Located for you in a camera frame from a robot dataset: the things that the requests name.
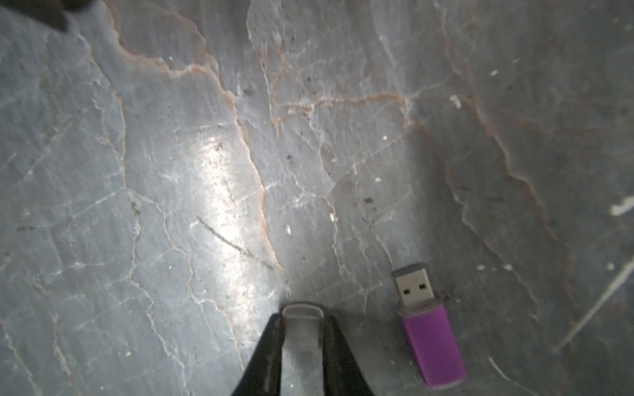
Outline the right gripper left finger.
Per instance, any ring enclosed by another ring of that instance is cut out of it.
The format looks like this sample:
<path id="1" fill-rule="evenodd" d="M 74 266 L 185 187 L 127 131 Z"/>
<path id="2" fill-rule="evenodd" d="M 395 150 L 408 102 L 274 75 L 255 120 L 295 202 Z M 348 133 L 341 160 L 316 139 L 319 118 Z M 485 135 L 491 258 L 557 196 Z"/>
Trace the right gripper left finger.
<path id="1" fill-rule="evenodd" d="M 233 396 L 280 395 L 284 341 L 285 322 L 280 313 L 275 313 L 269 318 Z"/>

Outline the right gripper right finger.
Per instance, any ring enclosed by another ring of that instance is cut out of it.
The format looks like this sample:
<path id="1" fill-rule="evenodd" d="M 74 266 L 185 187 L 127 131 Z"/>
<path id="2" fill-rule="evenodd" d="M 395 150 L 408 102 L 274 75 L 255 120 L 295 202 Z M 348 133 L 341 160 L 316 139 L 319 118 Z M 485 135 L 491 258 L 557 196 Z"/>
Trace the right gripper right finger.
<path id="1" fill-rule="evenodd" d="M 374 396 L 332 315 L 324 321 L 322 360 L 325 396 Z"/>

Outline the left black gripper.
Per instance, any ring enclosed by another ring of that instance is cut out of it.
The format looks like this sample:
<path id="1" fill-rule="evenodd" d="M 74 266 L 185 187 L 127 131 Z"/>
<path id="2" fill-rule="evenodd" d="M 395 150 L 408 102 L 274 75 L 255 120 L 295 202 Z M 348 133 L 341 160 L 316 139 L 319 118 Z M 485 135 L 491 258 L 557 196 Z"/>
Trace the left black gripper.
<path id="1" fill-rule="evenodd" d="M 1 7 L 66 32 L 69 26 L 66 14 L 80 13 L 92 3 L 92 0 L 1 0 Z"/>

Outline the clear usb cap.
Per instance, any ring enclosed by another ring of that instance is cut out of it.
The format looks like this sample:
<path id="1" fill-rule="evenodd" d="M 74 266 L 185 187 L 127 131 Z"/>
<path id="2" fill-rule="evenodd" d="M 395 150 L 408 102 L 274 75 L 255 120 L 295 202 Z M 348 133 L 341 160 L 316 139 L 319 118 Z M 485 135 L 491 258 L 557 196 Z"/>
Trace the clear usb cap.
<path id="1" fill-rule="evenodd" d="M 282 309 L 285 323 L 284 348 L 298 352 L 321 351 L 325 311 L 318 305 L 294 303 Z"/>

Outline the purple usb drive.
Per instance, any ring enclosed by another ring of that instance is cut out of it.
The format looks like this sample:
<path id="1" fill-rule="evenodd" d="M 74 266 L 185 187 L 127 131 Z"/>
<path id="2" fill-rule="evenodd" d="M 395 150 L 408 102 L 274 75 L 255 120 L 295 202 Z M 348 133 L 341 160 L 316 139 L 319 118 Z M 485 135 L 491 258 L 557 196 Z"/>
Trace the purple usb drive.
<path id="1" fill-rule="evenodd" d="M 445 306 L 435 294 L 421 264 L 392 272 L 399 295 L 399 316 L 424 383 L 447 389 L 467 379 Z"/>

